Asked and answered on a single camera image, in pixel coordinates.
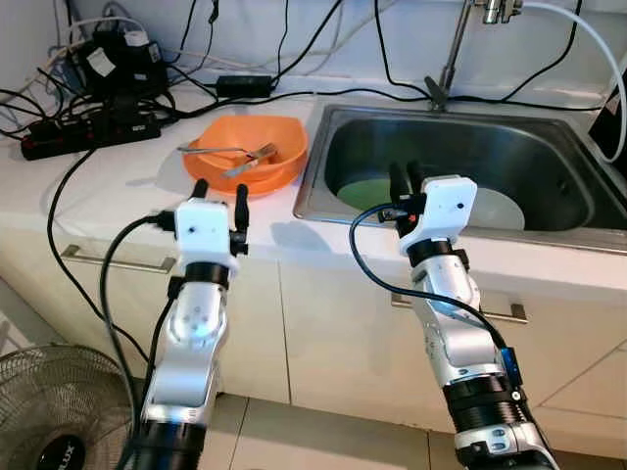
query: floor tile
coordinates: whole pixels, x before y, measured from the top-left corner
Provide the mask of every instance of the floor tile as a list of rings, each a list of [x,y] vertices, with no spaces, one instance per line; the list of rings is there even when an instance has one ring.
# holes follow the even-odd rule
[[[426,433],[251,399],[232,470],[428,470]]]
[[[244,419],[246,402],[246,398],[235,395],[217,397],[198,470],[228,470]]]
[[[453,435],[429,433],[431,470],[462,470],[456,460]],[[555,451],[555,459],[561,470],[627,470],[623,462],[611,458]]]

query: stainless steel sink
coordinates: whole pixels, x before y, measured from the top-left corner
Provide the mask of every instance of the stainless steel sink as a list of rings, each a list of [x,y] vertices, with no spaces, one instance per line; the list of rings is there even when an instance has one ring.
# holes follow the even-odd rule
[[[294,214],[350,222],[389,201],[389,164],[412,160],[425,176],[468,176],[524,213],[524,230],[471,226],[467,235],[627,253],[627,198],[555,119],[328,106]],[[362,200],[348,197],[346,188],[366,181],[374,189]]]

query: fan grille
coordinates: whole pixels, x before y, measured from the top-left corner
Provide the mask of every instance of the fan grille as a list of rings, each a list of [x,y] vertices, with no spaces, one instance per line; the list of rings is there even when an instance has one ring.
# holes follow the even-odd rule
[[[84,347],[50,346],[0,358],[0,468],[30,470],[51,441],[78,436],[84,469],[111,468],[130,416],[117,365]]]

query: cabinet handle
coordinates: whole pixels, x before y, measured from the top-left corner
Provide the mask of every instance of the cabinet handle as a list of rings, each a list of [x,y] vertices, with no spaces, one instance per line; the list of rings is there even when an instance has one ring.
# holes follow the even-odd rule
[[[84,255],[77,255],[80,250],[79,245],[68,245],[67,248],[61,253],[61,258],[66,261],[84,262],[87,264],[102,264],[101,258],[86,257]],[[111,261],[109,266],[120,267],[122,269],[132,269],[134,271],[144,272],[157,272],[159,274],[168,274],[176,264],[176,259],[171,257],[164,258],[164,262],[160,266],[152,264],[144,264],[141,262],[125,262],[125,261]]]
[[[399,308],[413,308],[413,303],[411,301],[403,299],[403,296],[401,294],[397,294],[396,292],[392,293],[391,304],[392,306],[397,306]],[[491,318],[493,320],[509,321],[511,323],[519,323],[521,325],[529,323],[523,304],[511,304],[509,307],[511,308],[510,315],[506,313],[494,313],[492,311],[482,311],[482,313],[486,318]]]

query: power adapter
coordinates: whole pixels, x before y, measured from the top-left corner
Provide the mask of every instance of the power adapter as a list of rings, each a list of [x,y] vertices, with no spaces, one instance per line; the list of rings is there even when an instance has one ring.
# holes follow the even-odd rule
[[[216,82],[220,98],[268,98],[271,92],[270,75],[222,75]]]

